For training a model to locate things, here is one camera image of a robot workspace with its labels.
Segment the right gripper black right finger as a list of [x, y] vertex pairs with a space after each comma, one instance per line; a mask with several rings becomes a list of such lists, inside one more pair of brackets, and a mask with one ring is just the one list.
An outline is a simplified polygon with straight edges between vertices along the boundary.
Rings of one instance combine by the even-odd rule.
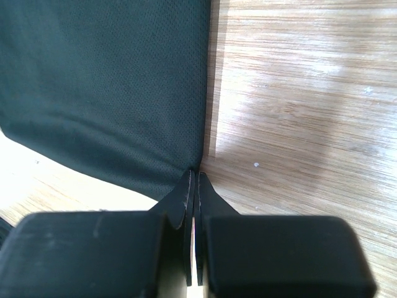
[[195, 256], [205, 297], [374, 297], [377, 284], [343, 219], [242, 215], [196, 179]]

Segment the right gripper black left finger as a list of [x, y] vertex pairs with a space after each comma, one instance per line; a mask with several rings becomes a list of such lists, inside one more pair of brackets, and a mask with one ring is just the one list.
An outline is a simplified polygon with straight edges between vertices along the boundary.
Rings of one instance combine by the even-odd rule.
[[185, 297], [195, 174], [147, 211], [41, 212], [1, 247], [2, 297]]

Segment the black t-shirt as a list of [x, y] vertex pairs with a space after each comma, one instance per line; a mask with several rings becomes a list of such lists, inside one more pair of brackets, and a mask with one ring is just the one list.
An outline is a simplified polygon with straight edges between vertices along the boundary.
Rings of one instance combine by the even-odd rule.
[[1, 130], [160, 200], [203, 154], [209, 1], [2, 1]]

